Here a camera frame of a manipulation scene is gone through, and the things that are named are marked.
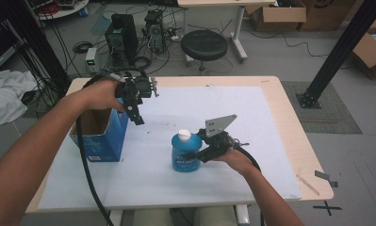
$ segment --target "white cloth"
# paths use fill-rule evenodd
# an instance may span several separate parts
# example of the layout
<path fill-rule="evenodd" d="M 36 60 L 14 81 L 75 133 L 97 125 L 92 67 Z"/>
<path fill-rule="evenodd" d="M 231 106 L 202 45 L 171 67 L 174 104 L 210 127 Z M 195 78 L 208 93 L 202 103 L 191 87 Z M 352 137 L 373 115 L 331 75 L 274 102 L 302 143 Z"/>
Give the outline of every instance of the white cloth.
<path fill-rule="evenodd" d="M 21 99 L 36 86 L 31 72 L 0 72 L 0 124 L 14 121 L 26 112 Z"/>

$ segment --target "blue cardboard box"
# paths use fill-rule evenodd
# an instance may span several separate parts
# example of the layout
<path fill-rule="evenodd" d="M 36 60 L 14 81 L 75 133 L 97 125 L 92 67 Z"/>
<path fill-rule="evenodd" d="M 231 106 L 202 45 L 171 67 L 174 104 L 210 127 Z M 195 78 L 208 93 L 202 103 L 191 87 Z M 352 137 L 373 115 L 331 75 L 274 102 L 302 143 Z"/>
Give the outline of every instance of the blue cardboard box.
<path fill-rule="evenodd" d="M 86 157 L 90 162 L 119 162 L 128 116 L 115 109 L 88 110 L 81 115 Z M 70 137 L 78 145 L 76 124 Z"/>

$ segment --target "bottle label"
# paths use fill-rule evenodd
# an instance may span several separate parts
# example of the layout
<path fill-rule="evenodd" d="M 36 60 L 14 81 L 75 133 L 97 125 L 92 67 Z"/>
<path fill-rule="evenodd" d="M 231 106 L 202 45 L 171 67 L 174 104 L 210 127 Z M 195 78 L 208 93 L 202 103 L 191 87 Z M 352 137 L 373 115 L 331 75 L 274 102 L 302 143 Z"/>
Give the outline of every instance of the bottle label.
<path fill-rule="evenodd" d="M 174 158 L 174 167 L 176 170 L 193 171 L 199 168 L 200 162 L 197 159 L 186 160 L 181 155 Z"/>

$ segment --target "cardboard box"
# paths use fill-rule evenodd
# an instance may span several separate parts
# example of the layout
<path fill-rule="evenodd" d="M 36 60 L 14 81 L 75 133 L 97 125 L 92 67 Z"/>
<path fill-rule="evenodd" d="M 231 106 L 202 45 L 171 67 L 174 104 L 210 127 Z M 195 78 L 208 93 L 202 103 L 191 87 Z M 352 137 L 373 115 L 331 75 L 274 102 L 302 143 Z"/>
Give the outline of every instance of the cardboard box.
<path fill-rule="evenodd" d="M 81 115 L 85 153 L 90 162 L 120 161 L 128 116 L 115 109 L 88 110 Z M 70 137 L 78 145 L 76 123 Z"/>
<path fill-rule="evenodd" d="M 286 32 L 295 31 L 305 22 L 305 5 L 300 0 L 292 0 L 294 8 L 246 7 L 255 31 Z"/>
<path fill-rule="evenodd" d="M 376 40 L 370 36 L 376 31 L 376 20 L 365 36 L 352 50 L 359 68 L 371 79 L 376 79 Z"/>
<path fill-rule="evenodd" d="M 307 9 L 307 21 L 300 31 L 332 31 L 341 26 L 355 0 L 302 0 Z"/>

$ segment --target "black metal pole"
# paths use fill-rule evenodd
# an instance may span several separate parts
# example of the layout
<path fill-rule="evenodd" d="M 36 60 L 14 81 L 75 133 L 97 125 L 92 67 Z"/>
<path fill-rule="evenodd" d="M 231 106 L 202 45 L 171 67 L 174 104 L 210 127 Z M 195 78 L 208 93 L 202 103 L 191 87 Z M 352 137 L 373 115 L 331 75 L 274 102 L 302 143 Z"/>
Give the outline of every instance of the black metal pole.
<path fill-rule="evenodd" d="M 365 0 L 326 58 L 316 77 L 303 94 L 297 94 L 302 108 L 311 108 L 334 78 L 352 49 L 367 33 L 376 19 L 376 0 Z"/>
<path fill-rule="evenodd" d="M 0 23 L 2 19 L 7 19 L 21 39 L 26 40 L 50 76 L 58 97 L 62 97 L 71 85 L 71 80 L 25 4 L 24 0 L 0 0 Z"/>

